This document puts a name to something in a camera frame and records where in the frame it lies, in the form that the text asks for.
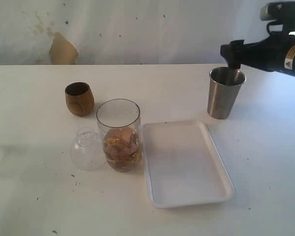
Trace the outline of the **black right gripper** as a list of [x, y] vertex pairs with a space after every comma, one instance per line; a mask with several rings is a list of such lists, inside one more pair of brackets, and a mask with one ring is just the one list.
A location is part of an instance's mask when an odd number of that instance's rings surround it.
[[257, 43], [231, 41], [221, 45], [220, 55], [227, 63], [222, 70], [223, 81], [246, 81], [241, 64], [267, 72], [295, 73], [295, 35], [277, 31]]

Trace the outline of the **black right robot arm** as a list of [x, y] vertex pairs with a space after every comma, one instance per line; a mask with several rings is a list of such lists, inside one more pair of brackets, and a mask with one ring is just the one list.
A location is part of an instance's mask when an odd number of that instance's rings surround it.
[[246, 65], [295, 77], [295, 35], [275, 31], [256, 43], [245, 44], [243, 40], [234, 40], [221, 46], [220, 55], [231, 69]]

